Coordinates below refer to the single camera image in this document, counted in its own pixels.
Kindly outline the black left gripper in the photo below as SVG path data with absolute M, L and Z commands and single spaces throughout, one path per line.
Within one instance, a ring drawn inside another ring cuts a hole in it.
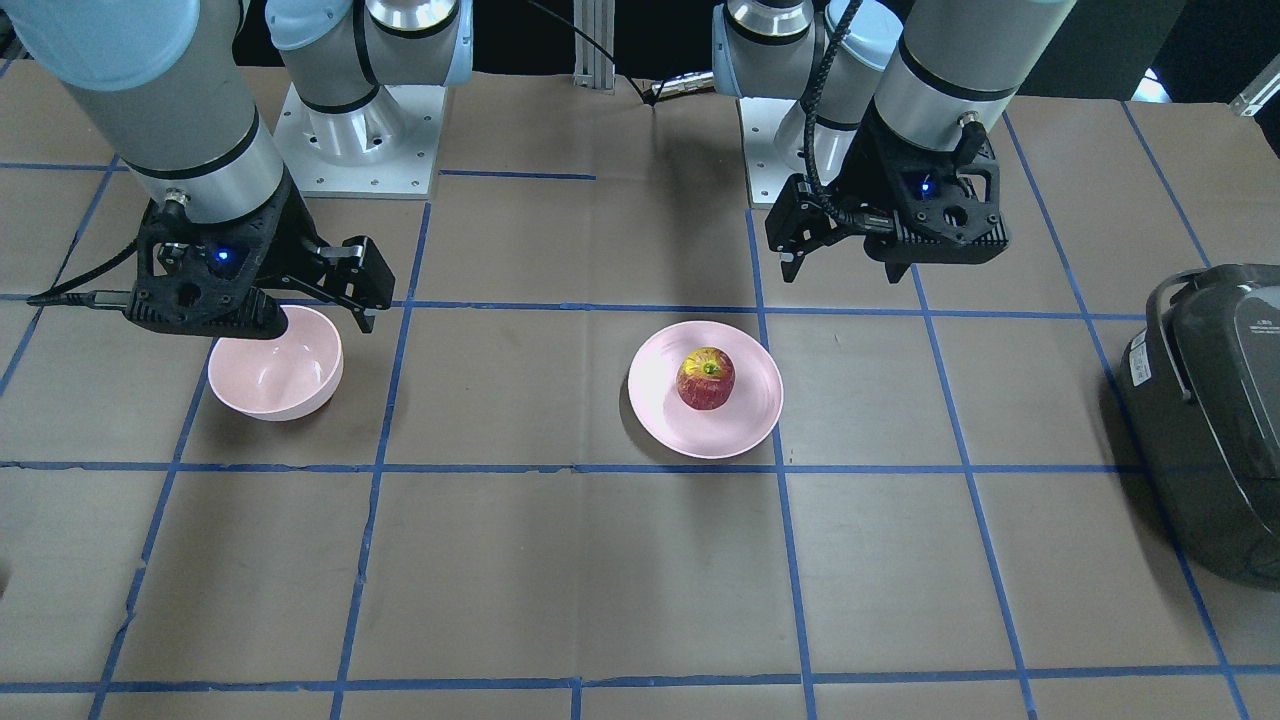
M 790 176 L 765 219 L 785 283 L 805 259 L 851 236 L 897 283 L 914 264 L 988 263 L 1010 245 L 986 126 L 960 120 L 951 149 L 920 149 L 868 108 L 836 181 Z

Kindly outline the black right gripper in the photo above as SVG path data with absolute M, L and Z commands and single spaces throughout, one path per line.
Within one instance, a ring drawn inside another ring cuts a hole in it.
M 292 290 L 326 304 L 356 309 L 362 333 L 390 309 L 396 275 L 376 242 L 355 236 L 343 243 L 340 296 L 337 265 L 321 255 L 326 242 L 292 177 L 284 174 L 260 208 L 230 222 L 200 224 L 193 208 L 175 200 L 148 201 L 134 238 L 137 277 L 125 302 L 127 320 L 165 334 L 274 340 L 289 322 L 270 290 Z

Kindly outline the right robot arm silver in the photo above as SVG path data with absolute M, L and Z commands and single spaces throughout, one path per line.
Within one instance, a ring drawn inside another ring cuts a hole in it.
M 168 334 L 274 340 L 278 290 L 364 333 L 396 275 L 375 241 L 325 241 L 308 196 L 424 196 L 440 99 L 474 68 L 470 1 L 269 1 L 294 105 L 262 117 L 233 56 L 247 1 L 5 1 L 19 41 L 148 195 L 129 245 L 28 297 Z

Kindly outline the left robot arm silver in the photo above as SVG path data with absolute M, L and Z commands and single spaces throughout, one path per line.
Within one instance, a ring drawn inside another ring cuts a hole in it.
M 724 1 L 716 91 L 791 104 L 788 177 L 765 237 L 792 282 L 850 237 L 896 283 L 916 264 L 978 265 L 1010 242 L 989 132 L 1070 1 Z

